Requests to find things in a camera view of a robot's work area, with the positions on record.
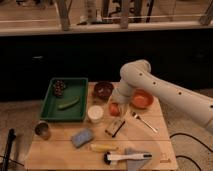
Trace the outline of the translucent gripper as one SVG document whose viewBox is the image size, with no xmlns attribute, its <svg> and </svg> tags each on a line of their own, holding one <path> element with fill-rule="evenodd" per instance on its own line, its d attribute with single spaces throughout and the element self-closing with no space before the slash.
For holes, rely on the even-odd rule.
<svg viewBox="0 0 213 171">
<path fill-rule="evenodd" d="M 117 101 L 115 101 L 113 99 L 112 96 L 110 96 L 109 99 L 108 99 L 107 107 L 109 107 L 110 103 L 117 103 L 118 106 L 119 106 L 119 109 L 120 109 L 120 115 L 119 116 L 114 116 L 114 117 L 123 117 L 126 114 L 126 112 L 128 110 L 128 105 L 127 104 L 120 104 L 120 103 L 118 103 Z"/>
</svg>

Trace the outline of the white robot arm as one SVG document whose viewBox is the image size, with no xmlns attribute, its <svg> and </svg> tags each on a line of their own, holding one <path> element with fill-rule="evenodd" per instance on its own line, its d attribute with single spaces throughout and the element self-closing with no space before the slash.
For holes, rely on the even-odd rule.
<svg viewBox="0 0 213 171">
<path fill-rule="evenodd" d="M 112 99 L 119 104 L 130 102 L 139 88 L 188 114 L 201 127 L 213 134 L 213 98 L 159 79 L 151 74 L 147 60 L 124 64 L 120 82 L 113 90 Z"/>
</svg>

